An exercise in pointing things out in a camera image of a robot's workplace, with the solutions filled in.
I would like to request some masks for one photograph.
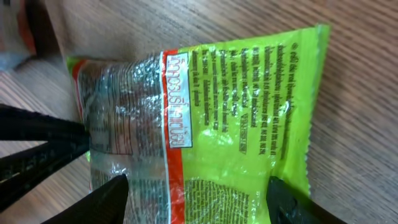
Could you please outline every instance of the plastic wrapper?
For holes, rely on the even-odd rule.
[[[269,223],[276,175],[309,195],[310,120],[329,28],[68,59],[91,133],[91,186],[124,173],[126,223]]]
[[[0,70],[9,70],[36,54],[24,0],[0,3]]]

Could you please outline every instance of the black object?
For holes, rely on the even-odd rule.
[[[0,141],[48,141],[0,159],[0,212],[89,150],[82,124],[0,104]],[[45,223],[123,223],[128,182],[120,175]]]
[[[277,177],[269,179],[267,204],[272,224],[345,223]]]

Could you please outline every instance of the wood grain surface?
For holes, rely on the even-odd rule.
[[[312,197],[347,223],[398,223],[397,0],[48,0],[62,55],[137,60],[162,49],[332,26],[313,118]],[[42,46],[53,39],[45,30]],[[0,101],[77,120],[58,50],[0,75]],[[2,142],[0,156],[35,142]],[[0,215],[40,223],[88,193],[81,158]]]

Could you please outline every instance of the white stripe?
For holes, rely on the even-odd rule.
[[[172,203],[171,203],[171,198],[170,198],[170,185],[169,185],[169,166],[167,165],[167,151],[166,151],[166,137],[164,135],[165,129],[164,129],[164,92],[163,92],[163,80],[162,80],[162,75],[163,75],[163,67],[165,65],[163,64],[163,52],[160,53],[160,59],[159,59],[159,70],[160,70],[160,75],[159,75],[159,81],[160,81],[160,92],[162,96],[162,144],[163,144],[163,152],[164,152],[164,166],[166,169],[166,188],[167,188],[167,206],[169,208],[169,218],[167,223],[171,223],[172,220]]]

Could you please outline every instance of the plastic packet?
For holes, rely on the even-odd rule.
[[[24,0],[0,3],[0,70],[14,68],[36,54]]]
[[[126,223],[269,223],[271,175],[309,195],[328,36],[320,25],[135,63],[69,58],[92,188],[127,175]]]

